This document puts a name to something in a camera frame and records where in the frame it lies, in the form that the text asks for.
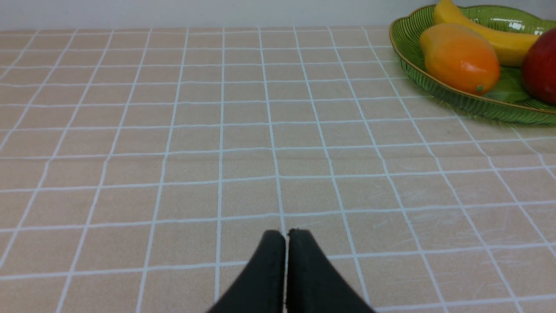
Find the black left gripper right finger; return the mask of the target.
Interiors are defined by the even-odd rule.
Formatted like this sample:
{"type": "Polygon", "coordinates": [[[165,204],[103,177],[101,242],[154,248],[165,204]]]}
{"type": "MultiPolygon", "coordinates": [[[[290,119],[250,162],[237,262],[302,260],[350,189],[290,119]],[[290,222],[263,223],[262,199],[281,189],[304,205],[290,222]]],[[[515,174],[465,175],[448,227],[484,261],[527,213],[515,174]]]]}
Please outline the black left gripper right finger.
{"type": "Polygon", "coordinates": [[[289,313],[373,313],[335,269],[309,230],[290,229],[289,313]]]}

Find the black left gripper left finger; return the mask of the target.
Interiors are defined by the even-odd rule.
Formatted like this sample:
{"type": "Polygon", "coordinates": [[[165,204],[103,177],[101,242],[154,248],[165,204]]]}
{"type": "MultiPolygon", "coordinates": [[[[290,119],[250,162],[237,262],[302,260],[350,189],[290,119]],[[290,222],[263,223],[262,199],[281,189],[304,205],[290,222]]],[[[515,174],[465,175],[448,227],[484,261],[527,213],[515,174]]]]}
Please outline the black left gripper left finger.
{"type": "Polygon", "coordinates": [[[209,313],[281,313],[284,301],[286,241],[266,230],[254,254],[209,313]]]}

